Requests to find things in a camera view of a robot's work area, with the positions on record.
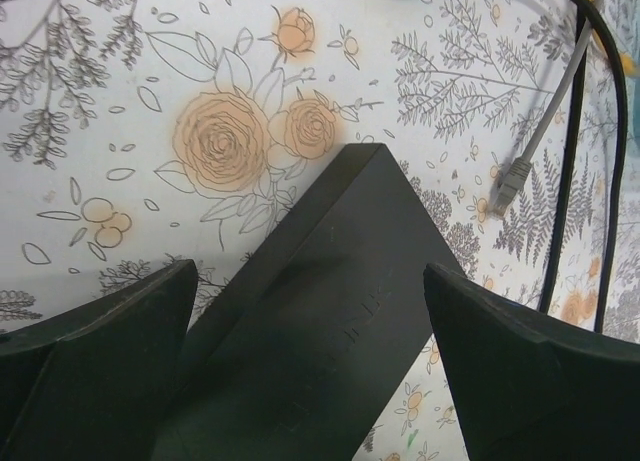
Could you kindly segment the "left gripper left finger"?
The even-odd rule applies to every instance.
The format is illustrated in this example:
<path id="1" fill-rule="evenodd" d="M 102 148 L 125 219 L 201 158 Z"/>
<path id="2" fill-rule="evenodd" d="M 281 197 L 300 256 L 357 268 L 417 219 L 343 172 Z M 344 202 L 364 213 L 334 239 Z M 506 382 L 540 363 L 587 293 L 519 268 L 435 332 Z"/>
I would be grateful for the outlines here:
<path id="1" fill-rule="evenodd" d="M 4 460 L 147 460 L 197 288 L 181 260 L 1 337 Z"/>

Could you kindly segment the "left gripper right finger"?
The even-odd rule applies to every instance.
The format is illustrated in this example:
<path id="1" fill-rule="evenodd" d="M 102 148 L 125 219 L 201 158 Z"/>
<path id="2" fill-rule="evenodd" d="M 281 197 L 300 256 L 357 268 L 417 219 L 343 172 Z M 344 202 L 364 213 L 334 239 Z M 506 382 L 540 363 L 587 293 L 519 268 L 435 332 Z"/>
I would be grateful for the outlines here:
<path id="1" fill-rule="evenodd" d="M 636 460 L 639 347 L 509 301 L 440 265 L 425 299 L 472 460 Z"/>

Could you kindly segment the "black network switch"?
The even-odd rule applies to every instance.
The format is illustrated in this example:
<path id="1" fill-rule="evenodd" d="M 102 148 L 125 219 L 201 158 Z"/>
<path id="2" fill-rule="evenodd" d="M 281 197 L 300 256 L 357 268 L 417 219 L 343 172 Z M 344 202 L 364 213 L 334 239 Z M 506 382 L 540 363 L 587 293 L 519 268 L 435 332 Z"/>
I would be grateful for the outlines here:
<path id="1" fill-rule="evenodd" d="M 389 148 L 344 146 L 193 326 L 156 460 L 349 460 L 457 261 Z"/>

